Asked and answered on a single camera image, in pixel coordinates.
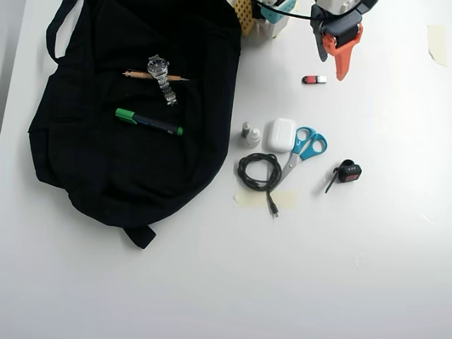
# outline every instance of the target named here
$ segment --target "wristwatch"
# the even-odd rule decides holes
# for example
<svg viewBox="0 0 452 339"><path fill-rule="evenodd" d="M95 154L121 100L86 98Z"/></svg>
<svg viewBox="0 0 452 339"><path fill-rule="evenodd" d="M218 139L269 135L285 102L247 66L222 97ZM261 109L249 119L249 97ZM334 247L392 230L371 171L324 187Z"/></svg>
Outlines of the wristwatch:
<svg viewBox="0 0 452 339"><path fill-rule="evenodd" d="M160 89L168 101L168 105L176 105L176 93L172 90L170 83L168 82L168 66L169 62L157 55L149 58L148 72L158 81Z"/></svg>

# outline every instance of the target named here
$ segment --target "backpack strap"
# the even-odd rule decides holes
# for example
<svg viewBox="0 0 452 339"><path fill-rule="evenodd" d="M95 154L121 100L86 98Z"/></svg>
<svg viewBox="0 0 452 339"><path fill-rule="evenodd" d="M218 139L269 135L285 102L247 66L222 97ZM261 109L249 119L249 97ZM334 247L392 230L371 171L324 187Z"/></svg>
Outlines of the backpack strap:
<svg viewBox="0 0 452 339"><path fill-rule="evenodd" d="M153 241L156 236L156 233L147 225L134 228L124 228L124 231L129 236L131 241L141 249L148 247L150 242Z"/></svg>
<svg viewBox="0 0 452 339"><path fill-rule="evenodd" d="M61 25L63 25L64 20L68 14L76 6L78 0L63 0L57 13L55 14L54 20L50 23L47 28L46 39L47 39L47 51L50 57L59 64L61 58L55 57L55 44L57 42L57 33Z"/></svg>

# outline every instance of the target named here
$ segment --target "red usb drive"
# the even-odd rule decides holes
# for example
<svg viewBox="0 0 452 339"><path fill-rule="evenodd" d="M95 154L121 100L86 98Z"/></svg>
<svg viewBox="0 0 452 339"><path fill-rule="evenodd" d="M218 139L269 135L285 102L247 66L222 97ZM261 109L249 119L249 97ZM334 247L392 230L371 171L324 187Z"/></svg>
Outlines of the red usb drive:
<svg viewBox="0 0 452 339"><path fill-rule="evenodd" d="M316 83L326 83L325 76L305 76L302 82L307 85L314 85Z"/></svg>

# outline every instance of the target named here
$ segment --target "teal component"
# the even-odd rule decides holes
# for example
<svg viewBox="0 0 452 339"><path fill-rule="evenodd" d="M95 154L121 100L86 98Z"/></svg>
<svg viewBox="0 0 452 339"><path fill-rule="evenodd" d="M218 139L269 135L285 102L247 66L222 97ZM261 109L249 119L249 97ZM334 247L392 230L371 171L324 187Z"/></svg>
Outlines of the teal component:
<svg viewBox="0 0 452 339"><path fill-rule="evenodd" d="M308 132L308 136L306 139L301 140L298 137L298 132L299 131L307 131ZM317 152L316 150L314 150L314 144L316 141L320 141L323 145L322 150ZM303 150L303 148L305 147L305 145L309 143L308 148L301 153L301 151ZM292 151L295 154L300 154L299 157L302 160L307 160L311 157L315 157L316 155L320 155L322 153L324 153L326 151L326 149L328 148L328 143L326 142L326 139L321 135L321 134L317 134L317 132L312 129L311 127L301 127L299 129L297 129L297 135L295 136L295 146L294 146L294 150Z"/></svg>
<svg viewBox="0 0 452 339"><path fill-rule="evenodd" d="M290 12L293 11L295 8L295 5L297 4L297 0L286 0L278 7L274 7L274 9L278 9L279 11L283 12ZM277 23L279 20L284 18L283 14L278 14L275 12L272 12L271 10L261 7L261 14L265 19L268 20L269 23Z"/></svg>

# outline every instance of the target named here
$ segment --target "black cable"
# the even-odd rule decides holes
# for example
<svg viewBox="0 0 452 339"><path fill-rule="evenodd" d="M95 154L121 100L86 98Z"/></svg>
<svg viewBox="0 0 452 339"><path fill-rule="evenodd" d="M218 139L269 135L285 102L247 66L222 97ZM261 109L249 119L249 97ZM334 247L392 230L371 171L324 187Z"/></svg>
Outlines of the black cable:
<svg viewBox="0 0 452 339"><path fill-rule="evenodd" d="M275 12L277 14L281 14L283 16L291 16L293 18L312 20L312 21L323 21L323 20L327 19L327 17L325 17L325 16L320 17L320 18L313 18L311 16L301 16L299 14L284 12L284 11L280 11L279 9L273 8L272 6L265 5L262 1L259 1L259 0L253 0L253 1L255 1L259 6L267 8L269 11Z"/></svg>
<svg viewBox="0 0 452 339"><path fill-rule="evenodd" d="M347 13L340 14L339 16L327 17L326 15L324 15L324 16L321 16L320 18L315 18L312 16L301 16L299 14L293 14L293 13L289 13L289 12L280 11L279 9L266 5L262 1L259 1L259 0L252 0L252 1L256 2L259 6L267 8L269 11L275 12L277 14L281 14L283 16L291 16L292 18L297 18L297 19L311 20L311 21L335 21L337 19L340 19L340 18L346 16L348 13L350 13L351 11L354 11L355 9L357 9L359 7L359 5L361 5L361 2L359 2L354 8L347 11Z"/></svg>
<svg viewBox="0 0 452 339"><path fill-rule="evenodd" d="M257 180L251 178L246 173L246 168L252 162L265 160L269 162L273 166L273 170L270 175L270 179L268 180ZM276 186L281 181L281 176L283 175L283 171L281 170L280 163L278 162L277 157L274 154L263 154L263 153L253 153L244 157L239 162L239 168L237 169L237 174L239 178L247 185L250 189L257 192L266 192L268 205L271 209L271 213L275 218L279 217L279 211L276 207L275 202L271 197L271 192L276 188Z"/></svg>

